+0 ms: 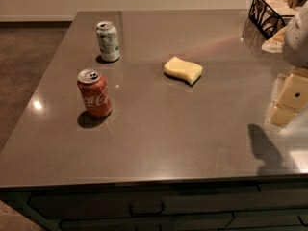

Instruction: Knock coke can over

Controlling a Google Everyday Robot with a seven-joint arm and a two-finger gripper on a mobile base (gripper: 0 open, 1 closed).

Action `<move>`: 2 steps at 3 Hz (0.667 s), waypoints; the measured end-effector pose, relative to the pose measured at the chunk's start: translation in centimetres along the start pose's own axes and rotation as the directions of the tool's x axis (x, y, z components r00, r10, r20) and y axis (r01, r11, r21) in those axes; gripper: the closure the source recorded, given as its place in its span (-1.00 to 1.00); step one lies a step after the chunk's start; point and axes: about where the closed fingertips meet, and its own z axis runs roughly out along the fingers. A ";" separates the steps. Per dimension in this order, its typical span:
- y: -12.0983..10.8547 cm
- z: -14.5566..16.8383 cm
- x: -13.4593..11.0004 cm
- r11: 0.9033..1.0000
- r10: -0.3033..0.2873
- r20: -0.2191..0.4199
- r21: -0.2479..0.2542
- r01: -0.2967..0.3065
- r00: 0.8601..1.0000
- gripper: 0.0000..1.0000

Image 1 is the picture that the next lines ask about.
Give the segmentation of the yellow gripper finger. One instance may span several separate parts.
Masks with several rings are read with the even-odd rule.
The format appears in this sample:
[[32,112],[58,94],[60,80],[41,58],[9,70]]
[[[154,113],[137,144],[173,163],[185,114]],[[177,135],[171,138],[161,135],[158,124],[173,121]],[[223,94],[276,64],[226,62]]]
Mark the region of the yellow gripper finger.
[[285,127],[308,103],[308,78],[291,73],[279,74],[274,82],[269,105],[269,123]]

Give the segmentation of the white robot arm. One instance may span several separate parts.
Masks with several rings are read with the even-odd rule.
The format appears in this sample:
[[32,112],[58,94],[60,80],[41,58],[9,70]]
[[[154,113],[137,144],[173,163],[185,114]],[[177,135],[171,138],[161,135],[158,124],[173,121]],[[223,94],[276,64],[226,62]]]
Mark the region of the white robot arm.
[[274,82],[268,122],[287,126],[308,103],[308,7],[304,5],[287,25],[282,45],[284,60],[293,69]]

